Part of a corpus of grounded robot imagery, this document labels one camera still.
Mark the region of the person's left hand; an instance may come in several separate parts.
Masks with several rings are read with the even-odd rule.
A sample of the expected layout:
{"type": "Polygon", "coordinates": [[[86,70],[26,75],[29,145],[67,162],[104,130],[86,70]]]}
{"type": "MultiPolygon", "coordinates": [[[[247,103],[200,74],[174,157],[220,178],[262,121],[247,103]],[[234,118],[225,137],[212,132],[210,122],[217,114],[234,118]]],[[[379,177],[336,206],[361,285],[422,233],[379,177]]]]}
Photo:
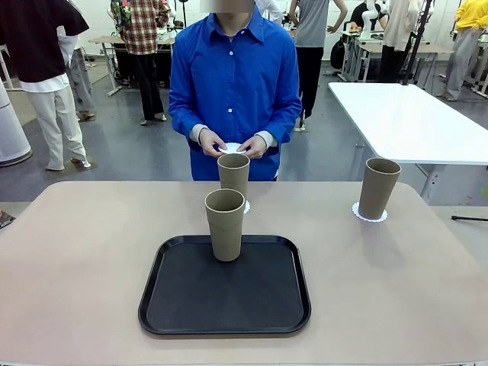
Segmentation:
{"type": "Polygon", "coordinates": [[[249,159],[260,159],[265,154],[267,148],[266,141],[261,136],[254,135],[241,144],[237,151],[243,153],[249,159]]]}

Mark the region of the person's right hand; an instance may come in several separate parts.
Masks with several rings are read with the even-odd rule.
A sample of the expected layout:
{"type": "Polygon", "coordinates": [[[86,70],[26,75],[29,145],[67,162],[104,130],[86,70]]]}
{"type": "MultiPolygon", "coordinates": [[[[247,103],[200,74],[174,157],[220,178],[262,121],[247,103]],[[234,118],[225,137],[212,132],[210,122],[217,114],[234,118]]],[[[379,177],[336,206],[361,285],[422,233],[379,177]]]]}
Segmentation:
{"type": "Polygon", "coordinates": [[[204,127],[198,137],[204,155],[219,158],[227,150],[226,144],[212,130],[204,127]]]}

